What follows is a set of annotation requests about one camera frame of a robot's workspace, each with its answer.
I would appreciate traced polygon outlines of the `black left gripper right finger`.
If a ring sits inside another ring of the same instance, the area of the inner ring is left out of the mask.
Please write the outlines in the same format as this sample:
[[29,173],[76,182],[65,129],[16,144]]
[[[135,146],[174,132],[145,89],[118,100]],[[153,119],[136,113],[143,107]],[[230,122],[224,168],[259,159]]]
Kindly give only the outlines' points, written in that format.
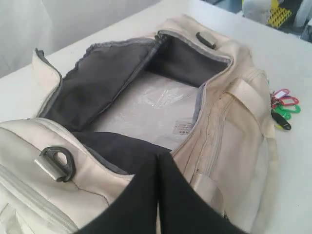
[[170,154],[157,157],[160,229],[163,234],[234,234],[235,226],[204,202]]

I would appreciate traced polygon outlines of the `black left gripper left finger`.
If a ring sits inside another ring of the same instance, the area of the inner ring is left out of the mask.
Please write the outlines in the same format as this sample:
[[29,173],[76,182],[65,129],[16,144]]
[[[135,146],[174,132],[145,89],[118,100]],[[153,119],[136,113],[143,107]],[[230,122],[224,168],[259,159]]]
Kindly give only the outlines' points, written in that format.
[[140,168],[120,196],[78,234],[155,234],[158,155]]

